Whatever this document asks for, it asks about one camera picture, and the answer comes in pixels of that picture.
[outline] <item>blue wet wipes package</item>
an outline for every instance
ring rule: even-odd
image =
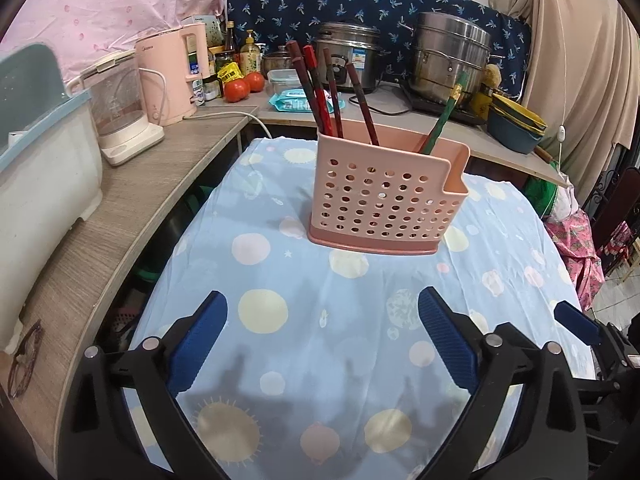
[[[329,94],[327,90],[324,91],[324,98],[329,108],[329,113],[334,113],[331,94]],[[340,109],[345,107],[344,100],[340,99],[340,94],[338,94],[338,103]],[[279,112],[311,112],[309,102],[306,100],[305,91],[302,88],[290,88],[280,94],[274,94],[271,96],[271,99],[269,99],[269,104]]]

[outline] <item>basket base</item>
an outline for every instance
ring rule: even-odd
[[[324,229],[318,229],[309,224],[309,229],[306,233],[309,240],[318,245],[324,245],[327,247],[333,247],[334,249],[344,249],[346,251],[356,251],[359,253],[370,254],[394,254],[396,256],[420,256],[425,254],[435,254],[438,251],[439,241],[429,242],[404,242],[411,245],[410,250],[399,249],[398,245],[403,242],[396,242],[394,240],[366,240],[362,237],[355,237],[351,235],[343,235],[331,231],[325,231]],[[370,246],[353,245],[354,242],[360,243],[365,241],[371,241]]]

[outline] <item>tomato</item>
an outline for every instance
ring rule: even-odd
[[[228,103],[237,103],[249,95],[249,83],[244,79],[234,79],[225,85],[225,99]]]
[[[244,79],[249,83],[251,92],[262,92],[264,88],[264,78],[260,72],[251,72],[244,76]]]

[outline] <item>tile floor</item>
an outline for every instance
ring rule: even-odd
[[[640,267],[622,283],[629,267],[622,263],[606,277],[606,282],[593,301],[591,313],[602,323],[612,322],[620,330],[631,323],[640,312]]]

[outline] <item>light blue tablecloth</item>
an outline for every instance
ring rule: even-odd
[[[306,239],[316,143],[255,140],[185,232],[132,346],[222,292],[228,322],[178,396],[233,480],[404,480],[434,455],[468,393],[452,382],[417,315],[433,285],[483,332],[511,322],[558,341],[576,376],[591,353],[556,324],[578,299],[558,251],[511,184],[465,175],[469,197],[432,256],[350,253]],[[481,463],[495,459],[519,390]],[[150,460],[167,467],[126,391]]]

